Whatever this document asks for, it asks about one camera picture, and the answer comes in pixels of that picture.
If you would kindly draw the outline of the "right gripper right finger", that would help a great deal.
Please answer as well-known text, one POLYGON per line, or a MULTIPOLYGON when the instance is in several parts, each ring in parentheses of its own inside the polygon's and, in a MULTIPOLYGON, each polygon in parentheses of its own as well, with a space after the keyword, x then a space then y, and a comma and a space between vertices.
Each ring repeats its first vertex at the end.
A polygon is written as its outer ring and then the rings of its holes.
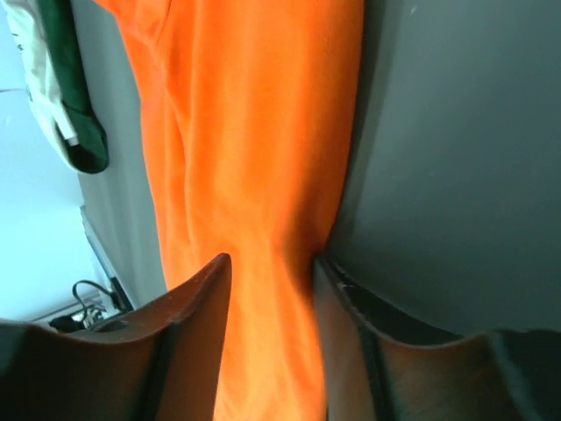
POLYGON ((412 318, 314 262, 330 420, 557 420, 557 332, 461 336, 412 318))

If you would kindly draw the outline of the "orange t-shirt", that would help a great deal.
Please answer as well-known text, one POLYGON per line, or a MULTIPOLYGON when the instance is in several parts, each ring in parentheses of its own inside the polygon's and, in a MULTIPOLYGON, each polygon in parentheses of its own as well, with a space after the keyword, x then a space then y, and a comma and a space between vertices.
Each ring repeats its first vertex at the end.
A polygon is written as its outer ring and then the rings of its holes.
POLYGON ((360 1, 105 1, 140 98, 166 285, 232 261, 217 420, 322 420, 311 260, 351 144, 360 1))

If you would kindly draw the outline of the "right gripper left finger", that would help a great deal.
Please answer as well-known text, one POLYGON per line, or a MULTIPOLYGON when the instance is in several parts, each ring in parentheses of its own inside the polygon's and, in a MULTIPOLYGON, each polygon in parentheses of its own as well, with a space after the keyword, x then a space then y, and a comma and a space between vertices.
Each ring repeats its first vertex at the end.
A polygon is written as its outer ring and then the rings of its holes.
POLYGON ((4 420, 210 420, 231 296, 221 253, 94 331, 1 324, 4 420))

